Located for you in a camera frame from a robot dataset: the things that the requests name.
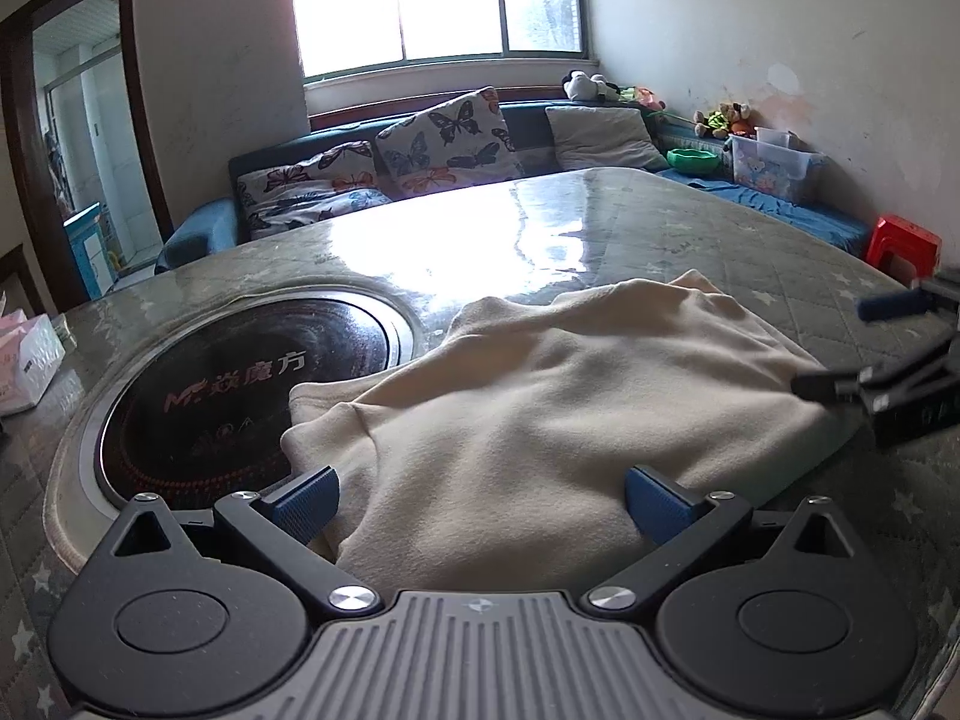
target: beige cloth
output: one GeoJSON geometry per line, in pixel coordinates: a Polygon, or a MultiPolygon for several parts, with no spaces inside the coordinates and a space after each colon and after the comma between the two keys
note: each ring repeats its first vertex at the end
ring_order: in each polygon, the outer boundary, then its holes
{"type": "Polygon", "coordinates": [[[296,386],[282,446],[295,471],[336,469],[325,537],[388,599],[579,593],[642,551],[634,464],[761,504],[846,442],[853,424],[790,394],[819,368],[697,271],[549,306],[484,298],[399,370],[296,386]]]}

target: blue cabinet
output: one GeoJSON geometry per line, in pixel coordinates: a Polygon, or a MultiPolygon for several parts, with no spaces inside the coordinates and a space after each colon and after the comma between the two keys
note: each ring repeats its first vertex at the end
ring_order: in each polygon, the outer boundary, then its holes
{"type": "Polygon", "coordinates": [[[77,261],[80,277],[91,300],[106,295],[117,280],[116,271],[107,257],[99,220],[100,204],[95,203],[64,222],[73,258],[77,261]]]}

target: plush toy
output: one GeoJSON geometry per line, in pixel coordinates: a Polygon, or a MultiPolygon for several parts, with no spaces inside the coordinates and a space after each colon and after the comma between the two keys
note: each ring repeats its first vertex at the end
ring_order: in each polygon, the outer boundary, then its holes
{"type": "Polygon", "coordinates": [[[609,83],[603,76],[587,77],[582,70],[574,70],[563,79],[563,90],[570,100],[578,103],[620,99],[620,87],[609,83]]]}
{"type": "Polygon", "coordinates": [[[634,100],[647,108],[659,108],[661,111],[666,109],[666,103],[645,86],[634,87],[634,100]]]}
{"type": "Polygon", "coordinates": [[[694,131],[698,138],[712,135],[721,141],[728,136],[740,135],[750,138],[757,132],[750,124],[750,105],[747,103],[720,103],[720,108],[707,116],[703,111],[693,115],[694,131]]]}

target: plastic storage box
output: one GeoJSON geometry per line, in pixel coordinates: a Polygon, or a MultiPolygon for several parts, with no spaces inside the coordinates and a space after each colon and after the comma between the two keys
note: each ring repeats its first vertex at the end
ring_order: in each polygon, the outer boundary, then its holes
{"type": "Polygon", "coordinates": [[[733,135],[733,180],[803,205],[815,199],[819,174],[827,157],[760,143],[733,135]]]}
{"type": "Polygon", "coordinates": [[[772,146],[781,146],[782,148],[793,148],[794,146],[793,133],[784,129],[757,127],[757,141],[771,143],[772,146]]]}

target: blue gripper pad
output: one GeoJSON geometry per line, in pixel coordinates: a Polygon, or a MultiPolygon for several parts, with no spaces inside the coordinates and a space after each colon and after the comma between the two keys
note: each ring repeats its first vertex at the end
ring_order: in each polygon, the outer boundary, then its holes
{"type": "Polygon", "coordinates": [[[280,530],[308,543],[337,514],[340,480],[330,466],[292,480],[257,503],[280,530]]]}
{"type": "Polygon", "coordinates": [[[888,293],[874,298],[857,300],[856,315],[861,322],[882,322],[885,319],[912,317],[914,314],[926,314],[933,311],[937,301],[923,290],[888,293]]]}
{"type": "Polygon", "coordinates": [[[696,522],[706,505],[656,471],[640,466],[627,471],[626,498],[627,513],[637,530],[657,545],[696,522]]]}

